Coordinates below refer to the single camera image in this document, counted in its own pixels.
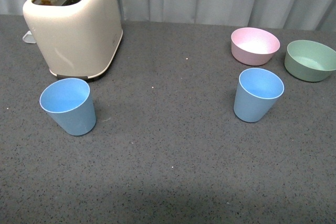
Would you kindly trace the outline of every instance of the toaster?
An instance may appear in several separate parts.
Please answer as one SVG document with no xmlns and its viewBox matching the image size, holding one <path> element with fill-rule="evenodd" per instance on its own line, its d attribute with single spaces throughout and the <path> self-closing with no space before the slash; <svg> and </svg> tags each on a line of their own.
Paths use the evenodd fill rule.
<svg viewBox="0 0 336 224">
<path fill-rule="evenodd" d="M 92 79 L 111 65 L 123 30 L 117 0 L 58 0 L 53 6 L 27 0 L 24 19 L 59 79 Z"/>
</svg>

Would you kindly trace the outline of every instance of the plastic cup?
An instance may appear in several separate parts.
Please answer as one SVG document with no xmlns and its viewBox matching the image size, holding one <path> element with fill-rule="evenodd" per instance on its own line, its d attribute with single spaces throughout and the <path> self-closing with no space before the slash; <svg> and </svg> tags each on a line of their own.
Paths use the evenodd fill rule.
<svg viewBox="0 0 336 224">
<path fill-rule="evenodd" d="M 70 135 L 84 135 L 96 124 L 90 87 L 81 79 L 54 82 L 42 92 L 40 105 Z"/>
<path fill-rule="evenodd" d="M 271 71 L 249 68 L 239 75 L 234 112 L 249 123 L 259 121 L 285 90 L 282 80 Z"/>
</svg>

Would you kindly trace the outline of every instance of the bowl rim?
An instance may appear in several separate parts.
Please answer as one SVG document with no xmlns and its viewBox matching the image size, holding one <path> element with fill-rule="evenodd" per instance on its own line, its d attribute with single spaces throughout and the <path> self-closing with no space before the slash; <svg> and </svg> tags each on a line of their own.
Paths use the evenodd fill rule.
<svg viewBox="0 0 336 224">
<path fill-rule="evenodd" d="M 277 49 L 276 49 L 276 50 L 272 50 L 271 52 L 268 52 L 268 53 L 266 53 L 266 54 L 262 54 L 262 53 L 258 53 L 258 52 L 251 52 L 250 50 L 245 50 L 245 49 L 241 48 L 240 46 L 238 46 L 238 45 L 234 42 L 234 40 L 233 40 L 233 38 L 232 38 L 233 35 L 234 35 L 235 33 L 238 33 L 238 32 L 241 31 L 241 30 L 259 30 L 259 31 L 261 31 L 261 32 L 263 32 L 263 33 L 265 33 L 265 34 L 270 35 L 273 39 L 275 39 L 275 41 L 276 41 L 276 43 L 277 43 Z M 246 51 L 246 52 L 249 52 L 249 53 L 251 53 L 251 54 L 256 54 L 256 55 L 271 55 L 271 54 L 274 54 L 274 53 L 276 53 L 276 52 L 280 49 L 280 46 L 281 46 L 281 44 L 280 44 L 280 40 L 279 40 L 274 34 L 270 33 L 269 31 L 266 31 L 266 30 L 264 30 L 264 29 L 257 28 L 257 27 L 241 27 L 241 28 L 238 28 L 238 29 L 234 30 L 234 31 L 231 33 L 231 42 L 234 43 L 235 46 L 238 47 L 238 48 L 240 48 L 241 50 L 244 50 L 244 51 Z"/>
<path fill-rule="evenodd" d="M 321 69 L 317 69 L 317 68 L 308 67 L 308 66 L 306 66 L 305 64 L 302 64 L 302 63 L 298 62 L 298 61 L 296 60 L 296 58 L 293 57 L 293 56 L 291 55 L 291 53 L 290 53 L 289 50 L 288 50 L 288 47 L 289 47 L 290 45 L 295 44 L 295 43 L 300 42 L 300 41 L 305 41 L 305 42 L 308 42 L 308 43 L 318 44 L 319 46 L 326 47 L 326 48 L 328 48 L 329 50 L 333 51 L 334 54 L 335 54 L 335 56 L 336 56 L 336 51 L 335 51 L 334 49 L 332 49 L 331 47 L 328 47 L 328 46 L 325 45 L 325 44 L 322 44 L 322 43 L 319 43 L 319 42 L 317 42 L 317 41 L 313 41 L 313 40 L 308 40 L 308 39 L 297 39 L 297 40 L 294 40 L 294 41 L 290 42 L 290 43 L 287 45 L 287 49 L 286 49 L 286 51 L 287 51 L 287 54 L 290 56 L 290 58 L 292 58 L 295 62 L 297 62 L 298 64 L 300 64 L 300 65 L 302 65 L 302 66 L 304 66 L 304 67 L 306 67 L 306 68 L 308 68 L 308 69 L 313 69 L 313 70 L 321 71 L 321 72 L 330 72 L 330 71 L 335 71 L 335 70 L 336 70 L 336 67 L 335 67 L 335 68 L 330 68 L 330 69 L 328 69 L 328 70 L 325 70 L 325 69 L 321 70 Z"/>
</svg>

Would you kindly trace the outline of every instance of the green bowl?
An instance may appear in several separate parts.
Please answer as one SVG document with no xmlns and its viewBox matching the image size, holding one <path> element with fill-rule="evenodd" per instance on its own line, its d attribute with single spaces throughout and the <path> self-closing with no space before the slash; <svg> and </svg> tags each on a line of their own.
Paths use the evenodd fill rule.
<svg viewBox="0 0 336 224">
<path fill-rule="evenodd" d="M 295 40 L 287 46 L 285 67 L 303 81 L 322 81 L 336 70 L 336 51 L 315 41 Z"/>
</svg>

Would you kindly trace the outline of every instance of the cup rim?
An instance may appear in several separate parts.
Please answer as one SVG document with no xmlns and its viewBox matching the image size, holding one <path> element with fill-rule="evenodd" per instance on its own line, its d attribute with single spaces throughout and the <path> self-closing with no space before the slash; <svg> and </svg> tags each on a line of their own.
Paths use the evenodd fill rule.
<svg viewBox="0 0 336 224">
<path fill-rule="evenodd" d="M 258 95 L 255 95 L 255 94 L 249 92 L 247 89 L 245 89 L 245 87 L 244 87 L 244 86 L 242 85 L 242 83 L 241 83 L 240 78 L 241 78 L 241 76 L 242 76 L 242 74 L 243 74 L 244 72 L 247 72 L 247 71 L 254 71 L 254 70 L 261 70 L 261 71 L 264 71 L 264 72 L 269 72 L 269 73 L 270 73 L 271 75 L 273 75 L 276 79 L 278 79 L 278 80 L 280 81 L 280 83 L 281 83 L 281 86 L 282 86 L 282 91 L 280 92 L 280 94 L 277 95 L 277 96 L 275 96 L 275 97 L 265 98 L 265 97 L 260 97 L 260 96 L 258 96 Z M 277 98 L 279 98 L 280 96 L 282 96 L 282 94 L 283 94 L 284 91 L 285 91 L 285 85 L 284 85 L 283 81 L 280 79 L 280 77 L 278 77 L 275 73 L 273 73 L 273 72 L 271 72 L 271 71 L 269 71 L 269 70 L 267 70 L 267 69 L 264 69 L 264 68 L 248 68 L 248 69 L 245 69 L 244 71 L 242 71 L 242 72 L 240 73 L 238 80 L 239 80 L 239 84 L 240 84 L 240 86 L 241 86 L 247 93 L 249 93 L 250 95 L 252 95 L 252 96 L 254 96 L 254 97 L 256 97 L 256 98 L 260 98 L 260 99 L 263 99 L 263 100 L 273 100 L 273 99 L 277 99 Z"/>
<path fill-rule="evenodd" d="M 87 92 L 85 98 L 83 99 L 83 101 L 82 101 L 80 104 L 78 104 L 76 107 L 71 108 L 71 109 L 69 109 L 69 110 L 64 110 L 64 111 L 51 111 L 51 110 L 46 109 L 46 108 L 42 105 L 42 101 L 41 101 L 43 95 L 45 94 L 45 92 L 46 92 L 49 88 L 51 88 L 52 86 L 58 85 L 60 82 L 63 82 L 63 81 L 70 81 L 70 80 L 75 80 L 75 81 L 82 82 L 82 83 L 88 88 L 88 92 Z M 86 81 L 84 81 L 84 80 L 82 80 L 82 79 L 79 79 L 79 78 L 65 78 L 65 79 L 61 79 L 61 80 L 55 81 L 55 82 L 53 82 L 52 84 L 50 84 L 48 87 L 46 87 L 46 88 L 44 89 L 44 91 L 42 92 L 42 94 L 40 95 L 39 103 L 40 103 L 41 108 L 44 109 L 46 112 L 49 112 L 49 113 L 52 113 L 52 114 L 61 114 L 61 113 L 70 112 L 70 111 L 75 110 L 76 108 L 82 106 L 83 103 L 85 103 L 85 102 L 88 100 L 89 95 L 90 95 L 90 85 L 88 85 L 88 83 L 87 83 Z"/>
</svg>

